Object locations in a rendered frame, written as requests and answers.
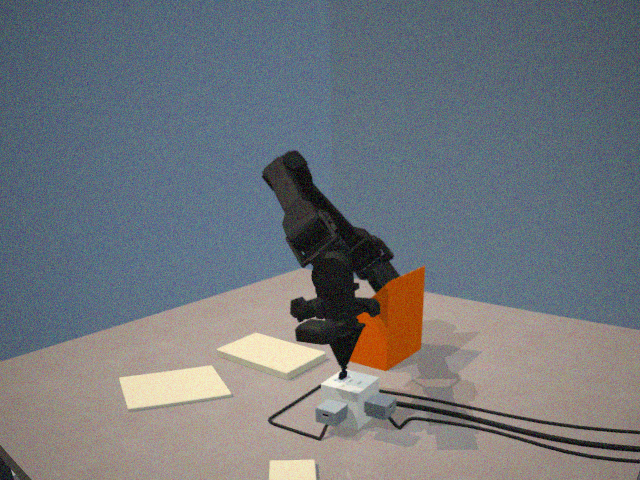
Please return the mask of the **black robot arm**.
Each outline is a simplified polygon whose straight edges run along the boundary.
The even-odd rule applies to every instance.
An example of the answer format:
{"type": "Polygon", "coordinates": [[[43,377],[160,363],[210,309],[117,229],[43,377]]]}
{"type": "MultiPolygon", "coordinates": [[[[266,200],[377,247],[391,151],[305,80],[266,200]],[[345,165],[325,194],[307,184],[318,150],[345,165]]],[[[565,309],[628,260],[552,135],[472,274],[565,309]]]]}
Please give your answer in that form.
{"type": "MultiPolygon", "coordinates": [[[[338,294],[354,279],[354,271],[376,293],[399,278],[389,262],[394,255],[383,240],[353,227],[313,184],[307,165],[298,151],[288,150],[264,168],[262,178],[284,210],[285,239],[300,266],[313,266],[314,287],[326,295],[338,294]]],[[[324,319],[321,294],[309,301],[303,297],[292,300],[290,315],[298,323],[313,317],[324,319]]]]}

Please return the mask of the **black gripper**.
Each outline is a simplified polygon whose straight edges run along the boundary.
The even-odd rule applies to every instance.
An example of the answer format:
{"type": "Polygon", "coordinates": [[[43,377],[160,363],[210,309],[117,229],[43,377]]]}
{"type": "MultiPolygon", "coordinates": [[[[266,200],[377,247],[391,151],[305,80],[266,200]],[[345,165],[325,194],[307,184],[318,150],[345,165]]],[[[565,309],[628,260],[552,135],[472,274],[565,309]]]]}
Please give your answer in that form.
{"type": "Polygon", "coordinates": [[[357,316],[366,312],[370,317],[380,314],[380,303],[375,298],[355,298],[359,283],[354,279],[346,288],[335,295],[321,294],[325,320],[309,319],[298,325],[295,337],[298,342],[326,345],[329,344],[338,365],[349,363],[364,323],[358,323],[357,316]]]}

